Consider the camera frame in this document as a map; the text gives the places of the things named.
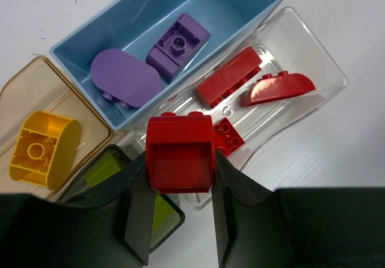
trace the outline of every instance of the blue storage bin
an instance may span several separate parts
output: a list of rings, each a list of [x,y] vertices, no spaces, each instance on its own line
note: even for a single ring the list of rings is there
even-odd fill
[[[237,37],[246,37],[282,0],[117,0],[51,49],[52,56],[114,130],[128,128],[133,120],[172,94],[194,67]],[[123,49],[144,61],[154,43],[183,13],[188,13],[211,37],[204,48],[170,84],[137,110],[124,109],[102,97],[92,82],[93,58],[111,47]]]

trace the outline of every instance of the white surface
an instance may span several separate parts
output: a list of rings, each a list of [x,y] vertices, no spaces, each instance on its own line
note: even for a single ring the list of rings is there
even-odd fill
[[[113,0],[0,0],[0,87]],[[285,0],[350,79],[348,88],[261,149],[254,179],[277,186],[385,184],[385,1]],[[218,267],[212,206],[186,222],[150,266]]]

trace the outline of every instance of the plastic container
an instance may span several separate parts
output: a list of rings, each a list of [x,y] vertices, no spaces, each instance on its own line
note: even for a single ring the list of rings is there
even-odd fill
[[[130,126],[173,93],[189,71],[216,50],[245,38],[282,0],[116,0],[51,49],[52,56],[75,85],[114,130]],[[172,23],[188,13],[210,34],[206,45],[164,89],[139,109],[126,109],[109,102],[91,80],[93,58],[108,48],[119,48],[145,61],[153,45]]]
[[[45,57],[32,60],[5,84],[0,92],[0,193],[24,192],[52,199],[60,192],[60,187],[49,191],[36,184],[13,181],[8,174],[20,129],[35,111],[46,111],[79,122],[81,137],[69,177],[106,145],[112,138],[112,129]]]
[[[262,70],[214,108],[208,108],[198,99],[197,87],[247,46],[253,47],[261,57],[262,64],[259,67]],[[314,83],[316,90],[291,99],[245,108],[240,106],[242,94],[257,79],[265,74],[277,75],[283,70],[306,75]],[[243,170],[259,147],[319,109],[347,83],[344,73],[301,17],[292,8],[284,8],[252,32],[240,45],[218,51],[211,62],[195,71],[184,88],[159,105],[149,117],[163,112],[187,115],[191,111],[211,115],[214,123],[227,117],[245,141],[244,145],[229,156],[229,160]],[[149,117],[135,127],[137,138],[143,142],[143,147]],[[193,208],[200,209],[208,203],[211,195],[186,194],[186,198]]]
[[[57,202],[65,202],[72,196],[96,186],[108,177],[127,167],[131,160],[116,145],[105,147],[69,183]],[[166,195],[157,194],[151,235],[151,251],[163,243],[185,220],[185,214]]]

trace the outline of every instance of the purple lego brick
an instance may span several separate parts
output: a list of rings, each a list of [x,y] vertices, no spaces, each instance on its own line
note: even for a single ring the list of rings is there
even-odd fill
[[[151,48],[146,63],[156,68],[165,81],[171,82],[209,37],[204,27],[183,14]]]
[[[120,49],[107,49],[91,64],[91,78],[107,100],[140,108],[162,91],[159,73],[150,65]]]

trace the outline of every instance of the transparent plastic container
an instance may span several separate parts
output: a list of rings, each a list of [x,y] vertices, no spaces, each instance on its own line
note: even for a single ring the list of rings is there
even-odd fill
[[[24,181],[13,181],[8,174],[20,128],[35,111],[71,118],[81,125],[80,142],[66,182],[111,140],[113,132],[66,77],[43,56],[32,60],[5,84],[0,92],[0,193],[32,193],[52,201],[63,187],[48,190]]]
[[[262,71],[254,75],[231,96],[214,108],[207,108],[196,94],[197,86],[220,69],[245,47],[251,46],[262,59]],[[306,75],[316,90],[291,99],[242,108],[240,96],[265,74],[289,73]],[[292,8],[284,8],[237,46],[219,50],[210,62],[196,70],[191,81],[173,97],[159,105],[149,117],[135,127],[135,134],[145,147],[147,122],[151,116],[170,111],[187,115],[201,111],[211,115],[214,123],[227,117],[245,144],[229,156],[241,171],[258,149],[274,135],[319,109],[348,83],[346,76],[322,44],[312,34],[301,17]],[[194,209],[201,209],[211,199],[210,193],[186,194]]]

